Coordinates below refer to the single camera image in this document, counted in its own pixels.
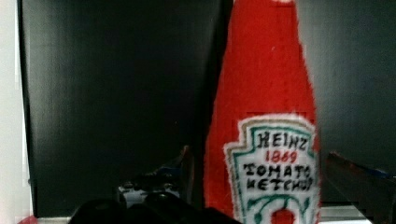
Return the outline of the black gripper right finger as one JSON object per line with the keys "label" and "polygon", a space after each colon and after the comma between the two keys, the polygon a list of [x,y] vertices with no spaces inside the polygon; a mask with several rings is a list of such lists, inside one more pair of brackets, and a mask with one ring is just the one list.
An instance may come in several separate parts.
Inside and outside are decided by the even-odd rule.
{"label": "black gripper right finger", "polygon": [[373,224],[395,224],[395,175],[357,164],[336,152],[328,154],[329,182]]}

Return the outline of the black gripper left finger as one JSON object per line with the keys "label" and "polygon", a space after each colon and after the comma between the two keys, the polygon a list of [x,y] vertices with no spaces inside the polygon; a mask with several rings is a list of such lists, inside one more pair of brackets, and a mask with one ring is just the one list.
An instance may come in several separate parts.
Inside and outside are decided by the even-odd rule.
{"label": "black gripper left finger", "polygon": [[194,182],[194,156],[189,146],[180,154],[155,170],[136,175],[117,187],[116,199],[126,208],[142,203],[154,192],[169,192],[191,203]]}

